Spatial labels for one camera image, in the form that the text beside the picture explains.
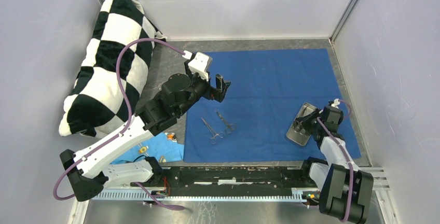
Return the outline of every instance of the forceps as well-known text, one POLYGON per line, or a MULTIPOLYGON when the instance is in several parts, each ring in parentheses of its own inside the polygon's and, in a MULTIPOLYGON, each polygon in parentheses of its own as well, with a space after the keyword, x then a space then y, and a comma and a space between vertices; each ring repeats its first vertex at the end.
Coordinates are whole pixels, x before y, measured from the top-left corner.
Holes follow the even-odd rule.
POLYGON ((217 112, 217 110, 215 110, 215 112, 217 113, 217 115, 220 117, 220 119, 223 121, 223 123, 226 125, 226 129, 225 132, 227 134, 231 133, 233 130, 235 130, 237 128, 237 126, 235 124, 229 124, 224 118, 223 116, 217 112))
POLYGON ((217 137, 217 136, 219 136, 220 138, 223 138, 224 136, 225 136, 225 134, 223 133, 223 132, 219 132, 219 133, 216 133, 215 131, 214 131, 214 129, 212 129, 212 127, 210 126, 210 125, 208 125, 208 123, 202 118, 202 120, 203 120, 203 123, 205 123, 205 125, 207 126, 207 128, 208 128, 208 130, 211 132, 211 134, 212 134, 212 138, 210 138, 209 139, 209 142, 211 142, 211 144, 215 144, 216 143, 216 140, 215 140, 215 137, 217 137))

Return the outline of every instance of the light blue cloth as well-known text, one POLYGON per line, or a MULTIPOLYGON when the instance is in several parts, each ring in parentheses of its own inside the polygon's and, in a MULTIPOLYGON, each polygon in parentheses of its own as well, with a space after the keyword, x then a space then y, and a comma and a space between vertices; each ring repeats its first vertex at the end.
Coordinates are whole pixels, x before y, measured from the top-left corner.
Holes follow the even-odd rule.
POLYGON ((157 136, 132 147, 111 162, 111 164, 133 162, 133 160, 140 155, 155 157, 159 162, 181 161, 183 159, 183 149, 184 145, 173 142, 173 140, 168 140, 164 133, 160 133, 157 136), (140 152, 142 147, 145 147, 146 151, 140 152))

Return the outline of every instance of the metal tray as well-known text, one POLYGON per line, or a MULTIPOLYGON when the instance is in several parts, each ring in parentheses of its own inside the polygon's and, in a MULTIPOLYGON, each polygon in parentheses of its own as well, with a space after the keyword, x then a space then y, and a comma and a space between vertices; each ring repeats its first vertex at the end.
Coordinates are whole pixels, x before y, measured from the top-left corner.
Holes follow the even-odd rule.
MULTIPOLYGON (((302 117, 302 116, 305 116, 305 115, 308 115, 308 114, 311 114, 315 110, 316 110, 315 106, 306 102, 301 106, 301 109, 299 110, 295 119, 302 117)), ((305 146, 307 144, 307 141, 309 140, 311 134, 306 133, 306 131, 304 129, 295 130, 295 128, 293 126, 293 122, 295 121, 295 119, 292 121, 292 124, 291 124, 289 130, 287 131, 286 137, 301 146, 305 146)))

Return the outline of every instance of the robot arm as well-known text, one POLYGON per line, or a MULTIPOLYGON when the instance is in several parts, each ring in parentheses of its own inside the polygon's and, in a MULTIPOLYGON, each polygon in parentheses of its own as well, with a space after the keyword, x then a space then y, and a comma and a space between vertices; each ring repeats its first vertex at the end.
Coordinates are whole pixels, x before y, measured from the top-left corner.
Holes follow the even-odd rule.
POLYGON ((326 158, 326 160, 309 158, 304 161, 301 169, 321 191, 319 211, 322 214, 344 219, 348 211, 346 220, 365 223, 373 191, 373 176, 361 171, 349 155, 343 136, 337 132, 342 121, 343 112, 333 102, 322 110, 316 109, 311 114, 294 121, 294 125, 299 129, 304 129, 313 135, 318 148, 326 158), (350 193, 351 173, 353 178, 350 193), (350 207, 348 207, 349 195, 351 195, 350 207))
POLYGON ((145 108, 138 115, 131 117, 130 127, 124 134, 120 134, 120 131, 127 123, 83 150, 66 150, 60 154, 65 170, 82 160, 67 174, 78 201, 89 200, 107 187, 135 181, 160 180, 154 177, 161 172, 154 158, 127 164, 110 163, 131 147, 176 124, 177 118, 186 113, 201 97, 223 101, 230 82, 224 81, 223 77, 217 74, 216 87, 211 86, 208 68, 212 58, 203 53, 192 54, 188 51, 185 51, 184 57, 188 59, 185 62, 186 74, 170 76, 168 81, 162 84, 161 91, 145 104, 145 108), (89 151, 118 134, 116 140, 85 157, 89 151))

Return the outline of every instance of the pillow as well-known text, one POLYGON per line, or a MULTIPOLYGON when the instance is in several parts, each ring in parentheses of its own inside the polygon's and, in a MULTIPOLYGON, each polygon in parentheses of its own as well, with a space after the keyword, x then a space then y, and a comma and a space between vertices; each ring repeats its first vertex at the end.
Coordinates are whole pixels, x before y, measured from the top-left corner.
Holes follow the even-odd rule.
MULTIPOLYGON (((144 16, 136 0, 105 0, 87 46, 74 88, 64 100, 59 133, 103 138, 128 120, 116 80, 116 60, 130 42, 139 38, 166 40, 144 16)), ((131 46, 121 60, 120 74, 134 112, 146 84, 154 42, 131 46)))

